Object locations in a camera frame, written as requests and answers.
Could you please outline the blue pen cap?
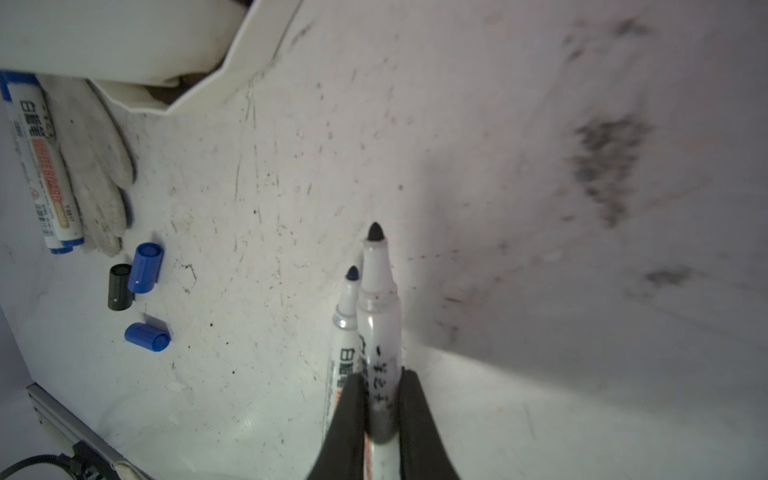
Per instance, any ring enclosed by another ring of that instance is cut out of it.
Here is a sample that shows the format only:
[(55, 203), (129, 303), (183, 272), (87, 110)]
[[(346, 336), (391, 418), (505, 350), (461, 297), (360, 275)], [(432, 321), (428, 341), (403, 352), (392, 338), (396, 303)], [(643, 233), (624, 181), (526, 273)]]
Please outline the blue pen cap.
[(147, 242), (137, 246), (128, 281), (128, 290), (134, 294), (147, 294), (154, 289), (164, 256), (164, 249), (157, 243)]
[(124, 339), (152, 352), (161, 352), (171, 343), (170, 334), (146, 323), (133, 323), (124, 332)]

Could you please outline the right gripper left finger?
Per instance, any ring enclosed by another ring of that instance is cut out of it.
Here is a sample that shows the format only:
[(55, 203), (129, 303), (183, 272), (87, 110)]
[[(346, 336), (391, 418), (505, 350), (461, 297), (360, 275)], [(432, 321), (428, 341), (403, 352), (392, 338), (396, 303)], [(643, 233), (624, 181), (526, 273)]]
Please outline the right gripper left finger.
[(360, 373), (350, 375), (309, 480), (364, 478), (367, 395)]

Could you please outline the white marker pen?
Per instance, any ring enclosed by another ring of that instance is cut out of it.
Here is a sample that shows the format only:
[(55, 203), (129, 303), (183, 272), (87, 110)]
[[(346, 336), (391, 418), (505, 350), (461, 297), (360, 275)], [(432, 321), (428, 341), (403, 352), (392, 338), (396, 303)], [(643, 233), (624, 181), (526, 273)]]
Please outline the white marker pen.
[(84, 228), (42, 86), (33, 74), (3, 71), (1, 93), (44, 244), (70, 253), (84, 244)]
[(347, 378), (359, 371), (357, 300), (360, 278), (358, 267), (352, 265), (341, 283), (339, 300), (332, 316), (323, 440), (327, 437)]
[(389, 244), (377, 222), (369, 227), (363, 242), (357, 320), (368, 407), (364, 477), (398, 479), (397, 400), (402, 374), (402, 311)]

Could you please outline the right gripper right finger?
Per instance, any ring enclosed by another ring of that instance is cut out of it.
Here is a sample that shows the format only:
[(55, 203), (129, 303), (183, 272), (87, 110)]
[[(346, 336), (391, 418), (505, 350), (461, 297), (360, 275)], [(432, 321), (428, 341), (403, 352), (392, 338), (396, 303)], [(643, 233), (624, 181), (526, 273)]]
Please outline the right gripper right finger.
[(398, 392), (400, 478), (459, 479), (417, 373), (402, 369)]

